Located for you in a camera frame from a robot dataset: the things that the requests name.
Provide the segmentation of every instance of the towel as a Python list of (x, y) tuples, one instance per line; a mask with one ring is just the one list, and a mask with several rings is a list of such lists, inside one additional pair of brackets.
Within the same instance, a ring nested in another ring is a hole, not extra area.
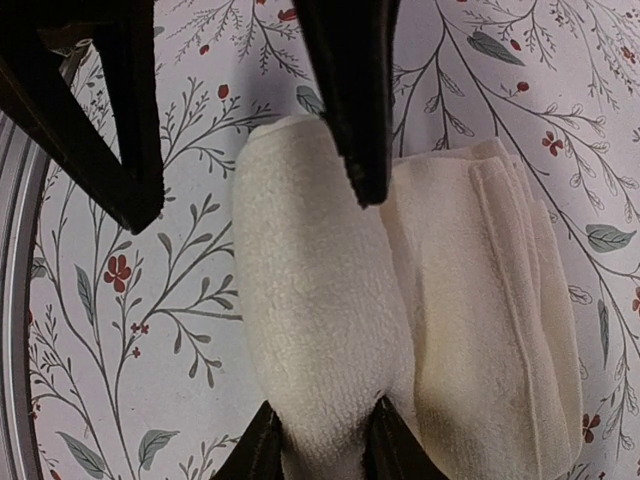
[(555, 479), (582, 445), (568, 288), (515, 160), (497, 139), (402, 159), (381, 208), (410, 313), (421, 440), (451, 479)]
[(363, 478), (387, 395), (451, 480), (552, 480), (582, 445), (568, 288), (544, 204), (499, 140), (398, 159), (357, 206), (316, 117), (237, 160), (240, 307), (286, 480)]
[(252, 133), (232, 205), (240, 307), (282, 421), (285, 478), (362, 479), (380, 397), (418, 433), (413, 343), (379, 213), (358, 207), (315, 117)]

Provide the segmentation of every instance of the fabric fold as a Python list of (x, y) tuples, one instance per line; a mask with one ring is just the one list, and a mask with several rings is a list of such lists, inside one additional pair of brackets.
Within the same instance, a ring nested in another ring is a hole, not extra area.
[(285, 433), (289, 479), (360, 479), (387, 395), (417, 434), (413, 344), (376, 209), (362, 210), (326, 126), (257, 129), (237, 161), (233, 230), (246, 336)]
[(237, 160), (246, 336), (285, 478), (361, 479), (387, 395), (451, 480), (552, 480), (582, 445), (574, 319), (544, 204), (498, 139), (398, 159), (361, 210), (325, 124), (260, 127)]

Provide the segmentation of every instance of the rolled towel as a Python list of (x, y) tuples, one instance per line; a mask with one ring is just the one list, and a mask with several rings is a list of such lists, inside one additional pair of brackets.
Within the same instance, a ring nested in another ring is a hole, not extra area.
[(290, 117), (251, 134), (232, 215), (246, 336), (282, 421), (285, 478), (361, 479), (381, 396), (417, 434), (413, 343), (378, 210), (358, 207), (325, 124)]
[(556, 478), (580, 450), (581, 392), (546, 209), (497, 140), (438, 156), (400, 162), (381, 209), (423, 444), (452, 480)]

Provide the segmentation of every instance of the white surface with botanical print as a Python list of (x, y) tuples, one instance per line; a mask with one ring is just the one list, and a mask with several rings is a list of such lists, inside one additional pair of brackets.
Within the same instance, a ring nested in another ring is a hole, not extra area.
[[(396, 152), (497, 134), (549, 207), (585, 392), (568, 480), (640, 476), (639, 10), (404, 0), (397, 33)], [(228, 194), (253, 127), (322, 108), (296, 13), (285, 0), (160, 0), (156, 25), (162, 218), (132, 237), (55, 165), (46, 182), (30, 337), (45, 478), (208, 479), (263, 398), (237, 310)], [(114, 144), (95, 52), (73, 88)]]

